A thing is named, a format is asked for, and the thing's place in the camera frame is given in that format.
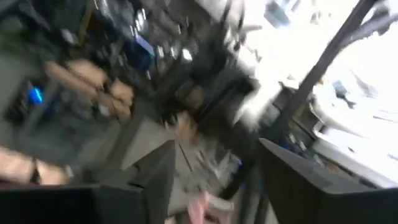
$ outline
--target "blue light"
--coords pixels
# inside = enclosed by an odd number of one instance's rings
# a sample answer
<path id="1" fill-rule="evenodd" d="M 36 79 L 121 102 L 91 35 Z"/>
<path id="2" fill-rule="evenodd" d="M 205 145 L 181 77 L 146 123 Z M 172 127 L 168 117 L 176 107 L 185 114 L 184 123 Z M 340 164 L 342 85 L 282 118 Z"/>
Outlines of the blue light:
<path id="1" fill-rule="evenodd" d="M 43 99 L 42 90 L 37 87 L 33 87 L 33 89 L 29 90 L 29 99 L 35 105 L 39 105 L 39 104 L 43 103 L 44 99 Z"/>

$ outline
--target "pink object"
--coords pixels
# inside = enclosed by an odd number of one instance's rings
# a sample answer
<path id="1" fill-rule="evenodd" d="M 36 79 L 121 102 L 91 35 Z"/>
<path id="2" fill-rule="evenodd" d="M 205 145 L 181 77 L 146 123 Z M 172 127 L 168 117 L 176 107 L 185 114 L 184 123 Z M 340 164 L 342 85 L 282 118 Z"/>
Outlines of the pink object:
<path id="1" fill-rule="evenodd" d="M 191 224 L 228 224 L 233 208 L 231 202 L 204 192 L 188 204 L 188 214 Z"/>

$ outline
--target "white surface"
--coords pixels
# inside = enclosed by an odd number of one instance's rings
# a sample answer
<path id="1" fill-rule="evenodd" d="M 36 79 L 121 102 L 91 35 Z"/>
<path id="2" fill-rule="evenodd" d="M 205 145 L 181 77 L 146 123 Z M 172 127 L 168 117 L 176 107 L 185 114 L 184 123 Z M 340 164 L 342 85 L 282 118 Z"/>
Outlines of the white surface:
<path id="1" fill-rule="evenodd" d="M 398 161 L 391 157 L 397 157 L 394 145 L 336 129 L 327 129 L 324 134 L 316 134 L 318 140 L 313 148 L 319 154 L 378 187 L 398 187 Z"/>

